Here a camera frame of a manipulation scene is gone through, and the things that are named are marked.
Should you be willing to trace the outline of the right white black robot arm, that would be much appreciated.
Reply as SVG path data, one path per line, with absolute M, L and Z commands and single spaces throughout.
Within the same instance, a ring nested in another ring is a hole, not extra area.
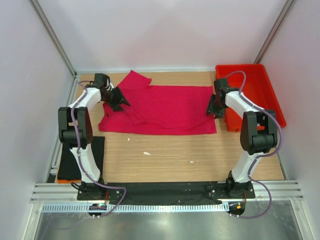
M 238 88 L 219 87 L 212 94 L 207 115 L 224 116 L 230 108 L 241 117 L 240 145 L 242 153 L 225 181 L 225 192 L 231 198 L 241 198 L 250 190 L 252 173 L 263 157 L 278 144 L 276 113 L 265 110 L 248 99 Z

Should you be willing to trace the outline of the magenta t shirt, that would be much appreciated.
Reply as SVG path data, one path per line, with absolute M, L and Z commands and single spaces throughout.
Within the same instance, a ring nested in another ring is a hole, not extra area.
M 140 135 L 210 135 L 217 132 L 215 120 L 207 116 L 213 94 L 211 86 L 152 85 L 135 71 L 118 84 L 129 105 L 113 111 L 103 104 L 101 132 Z

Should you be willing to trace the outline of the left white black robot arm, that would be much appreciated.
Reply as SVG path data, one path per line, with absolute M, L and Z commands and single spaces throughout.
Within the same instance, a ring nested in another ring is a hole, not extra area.
M 84 86 L 82 94 L 69 106 L 58 109 L 58 130 L 60 142 L 70 149 L 81 174 L 80 191 L 87 190 L 95 200 L 101 200 L 107 189 L 122 190 L 123 187 L 113 187 L 104 184 L 92 151 L 93 128 L 90 111 L 103 101 L 111 109 L 123 111 L 122 105 L 129 106 L 124 94 L 118 86 Z

